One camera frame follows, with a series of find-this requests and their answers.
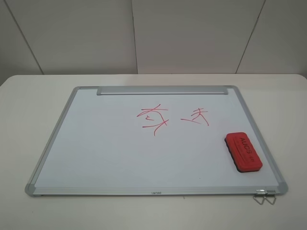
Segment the white aluminium-framed whiteboard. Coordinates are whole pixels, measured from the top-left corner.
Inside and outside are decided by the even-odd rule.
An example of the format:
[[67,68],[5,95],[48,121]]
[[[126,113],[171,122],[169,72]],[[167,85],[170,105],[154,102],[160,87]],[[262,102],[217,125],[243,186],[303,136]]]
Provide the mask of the white aluminium-framed whiteboard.
[[[72,91],[25,187],[29,196],[285,194],[239,89],[228,95],[96,95]],[[262,168],[240,173],[225,137],[244,132]]]

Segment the red whiteboard eraser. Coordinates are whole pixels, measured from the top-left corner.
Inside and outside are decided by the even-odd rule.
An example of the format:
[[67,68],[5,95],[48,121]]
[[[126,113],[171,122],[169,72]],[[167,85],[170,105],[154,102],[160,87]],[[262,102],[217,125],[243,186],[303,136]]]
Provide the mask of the red whiteboard eraser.
[[229,133],[224,140],[240,173],[258,172],[262,168],[262,161],[246,133]]

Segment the grey marker tray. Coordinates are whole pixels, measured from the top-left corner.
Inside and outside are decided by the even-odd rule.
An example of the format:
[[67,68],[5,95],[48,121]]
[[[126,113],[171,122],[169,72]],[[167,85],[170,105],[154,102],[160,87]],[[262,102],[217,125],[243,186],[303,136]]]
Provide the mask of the grey marker tray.
[[96,95],[228,95],[225,86],[100,86]]

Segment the silver binder clip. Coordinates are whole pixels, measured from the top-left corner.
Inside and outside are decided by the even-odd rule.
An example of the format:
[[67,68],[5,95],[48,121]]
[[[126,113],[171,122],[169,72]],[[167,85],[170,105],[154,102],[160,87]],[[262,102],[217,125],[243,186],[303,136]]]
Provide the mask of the silver binder clip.
[[259,205],[263,205],[265,202],[267,202],[273,206],[276,203],[277,197],[276,197],[276,192],[274,190],[260,189],[256,191],[256,193],[253,196],[253,199]]

